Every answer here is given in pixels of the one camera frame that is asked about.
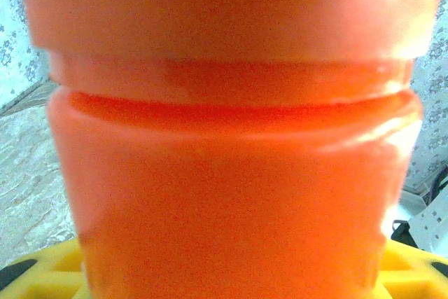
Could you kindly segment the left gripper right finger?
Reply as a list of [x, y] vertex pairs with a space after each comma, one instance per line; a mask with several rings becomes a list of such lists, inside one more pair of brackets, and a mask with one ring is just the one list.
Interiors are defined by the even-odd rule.
[[389, 242], [381, 260], [376, 297], [447, 299], [447, 259]]

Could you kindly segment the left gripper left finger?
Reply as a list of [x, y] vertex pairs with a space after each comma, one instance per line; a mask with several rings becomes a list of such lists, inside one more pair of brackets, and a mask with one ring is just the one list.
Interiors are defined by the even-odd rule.
[[77, 239], [24, 255], [1, 269], [1, 297], [91, 298]]

